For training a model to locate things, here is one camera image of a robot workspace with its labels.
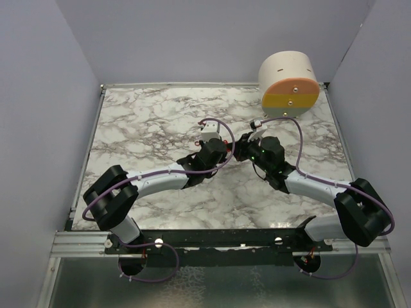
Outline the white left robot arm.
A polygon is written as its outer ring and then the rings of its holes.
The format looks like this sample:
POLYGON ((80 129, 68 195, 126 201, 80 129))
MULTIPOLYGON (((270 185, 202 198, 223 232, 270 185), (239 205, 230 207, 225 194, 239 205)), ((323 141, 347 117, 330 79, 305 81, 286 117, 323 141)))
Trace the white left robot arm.
POLYGON ((137 252, 142 232, 128 213, 135 201, 151 194, 180 190, 201 184, 217 172, 227 156, 227 145, 212 138, 201 143, 200 151, 169 165, 146 173, 128 173, 120 165, 110 167, 83 194, 83 200, 101 231, 119 238, 128 253, 137 252))

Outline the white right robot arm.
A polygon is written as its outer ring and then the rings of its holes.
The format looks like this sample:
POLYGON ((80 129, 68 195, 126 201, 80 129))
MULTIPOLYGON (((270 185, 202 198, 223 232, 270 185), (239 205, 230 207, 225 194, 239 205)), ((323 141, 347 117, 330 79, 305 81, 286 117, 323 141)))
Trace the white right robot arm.
POLYGON ((333 216, 308 218, 300 224, 303 230, 295 235, 300 250, 309 251, 326 239, 348 239, 367 247, 390 225, 382 199, 363 178, 339 183, 302 175, 285 160, 284 148, 276 137, 253 139, 245 133, 232 148, 238 162, 249 160, 263 170, 264 179, 275 190, 305 196, 336 210, 333 216))

